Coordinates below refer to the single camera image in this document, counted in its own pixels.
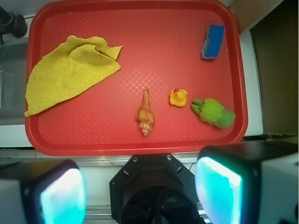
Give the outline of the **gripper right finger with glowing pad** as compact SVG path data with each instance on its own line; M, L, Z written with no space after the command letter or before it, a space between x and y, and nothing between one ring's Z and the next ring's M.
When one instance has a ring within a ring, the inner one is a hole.
M299 146L247 141L204 147L195 165L199 202L213 224L296 224Z

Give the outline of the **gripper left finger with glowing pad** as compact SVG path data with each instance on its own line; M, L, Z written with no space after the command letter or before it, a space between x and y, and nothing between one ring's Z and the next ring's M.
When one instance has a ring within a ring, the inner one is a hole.
M2 224L82 224L86 203L85 176L72 160L0 168Z

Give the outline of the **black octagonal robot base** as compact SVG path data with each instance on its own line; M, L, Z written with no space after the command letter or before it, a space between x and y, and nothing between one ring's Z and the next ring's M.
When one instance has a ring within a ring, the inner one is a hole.
M203 224L194 174L171 154L133 155L109 183L119 224Z

